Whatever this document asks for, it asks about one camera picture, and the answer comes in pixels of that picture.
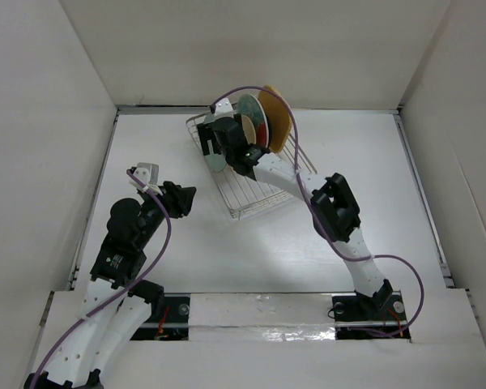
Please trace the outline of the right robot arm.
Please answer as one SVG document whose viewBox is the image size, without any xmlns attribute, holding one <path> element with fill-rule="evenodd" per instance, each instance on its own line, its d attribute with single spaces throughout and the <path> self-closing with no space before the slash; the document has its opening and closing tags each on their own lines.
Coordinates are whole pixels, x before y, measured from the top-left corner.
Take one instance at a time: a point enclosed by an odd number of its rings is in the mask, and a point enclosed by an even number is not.
<svg viewBox="0 0 486 389">
<path fill-rule="evenodd" d="M 268 148 L 249 143 L 239 115 L 201 123 L 197 132 L 205 155 L 220 155 L 242 177 L 307 202 L 315 230 L 329 241 L 350 272 L 359 320 L 373 321 L 386 311 L 393 289 L 365 244 L 360 208 L 344 176 L 323 177 L 297 169 Z"/>
</svg>

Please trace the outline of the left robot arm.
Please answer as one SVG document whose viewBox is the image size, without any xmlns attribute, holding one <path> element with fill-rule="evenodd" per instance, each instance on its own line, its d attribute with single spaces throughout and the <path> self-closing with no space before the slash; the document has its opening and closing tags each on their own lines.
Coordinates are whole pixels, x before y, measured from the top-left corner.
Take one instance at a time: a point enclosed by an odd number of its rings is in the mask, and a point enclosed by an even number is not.
<svg viewBox="0 0 486 389">
<path fill-rule="evenodd" d="M 101 388 L 109 363 L 146 321 L 165 312 L 163 286 L 146 280 L 144 249 L 161 224 L 188 216 L 196 188 L 134 181 L 140 200 L 110 209 L 107 234 L 90 271 L 77 321 L 47 352 L 26 388 Z"/>
</svg>

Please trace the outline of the red and teal plate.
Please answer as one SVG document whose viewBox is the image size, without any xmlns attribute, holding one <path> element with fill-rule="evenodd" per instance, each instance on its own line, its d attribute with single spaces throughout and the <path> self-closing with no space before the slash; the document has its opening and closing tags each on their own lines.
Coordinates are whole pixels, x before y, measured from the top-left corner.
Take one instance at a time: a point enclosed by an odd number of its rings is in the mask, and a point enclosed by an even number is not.
<svg viewBox="0 0 486 389">
<path fill-rule="evenodd" d="M 243 94 L 237 102 L 238 114 L 248 116 L 256 130 L 257 142 L 260 147 L 268 147 L 270 141 L 270 131 L 264 109 L 258 98 L 251 94 Z"/>
</svg>

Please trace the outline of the cream bowl with black marks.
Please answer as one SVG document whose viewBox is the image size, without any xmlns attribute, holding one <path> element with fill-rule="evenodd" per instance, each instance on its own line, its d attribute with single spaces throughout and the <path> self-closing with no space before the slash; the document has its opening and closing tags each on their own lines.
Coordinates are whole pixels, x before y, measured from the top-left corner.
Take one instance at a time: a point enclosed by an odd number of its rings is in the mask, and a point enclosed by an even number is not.
<svg viewBox="0 0 486 389">
<path fill-rule="evenodd" d="M 241 126 L 248 144 L 256 144 L 257 135 L 252 120 L 245 115 L 241 115 Z"/>
</svg>

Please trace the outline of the orange woven square plate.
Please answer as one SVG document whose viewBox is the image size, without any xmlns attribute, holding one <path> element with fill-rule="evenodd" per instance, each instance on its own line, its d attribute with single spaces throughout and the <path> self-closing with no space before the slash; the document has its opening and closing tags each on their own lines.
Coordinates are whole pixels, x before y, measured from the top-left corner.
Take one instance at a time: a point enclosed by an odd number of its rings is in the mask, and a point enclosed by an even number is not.
<svg viewBox="0 0 486 389">
<path fill-rule="evenodd" d="M 271 85 L 263 86 L 263 90 L 258 94 L 258 100 L 269 120 L 269 149 L 279 154 L 292 129 L 289 105 L 279 91 Z"/>
</svg>

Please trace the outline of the teal flower plate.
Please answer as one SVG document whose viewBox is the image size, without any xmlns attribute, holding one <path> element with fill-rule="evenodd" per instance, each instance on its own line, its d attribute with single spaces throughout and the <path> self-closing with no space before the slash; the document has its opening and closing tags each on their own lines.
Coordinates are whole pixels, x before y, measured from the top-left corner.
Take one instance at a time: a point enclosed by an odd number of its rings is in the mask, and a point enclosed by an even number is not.
<svg viewBox="0 0 486 389">
<path fill-rule="evenodd" d="M 214 131 L 212 130 L 211 124 L 207 125 L 207 129 L 208 129 L 208 140 L 207 140 L 208 155 L 206 156 L 206 161 L 212 172 L 219 173 L 225 169 L 227 163 L 224 155 L 221 152 L 220 145 L 215 137 Z"/>
</svg>

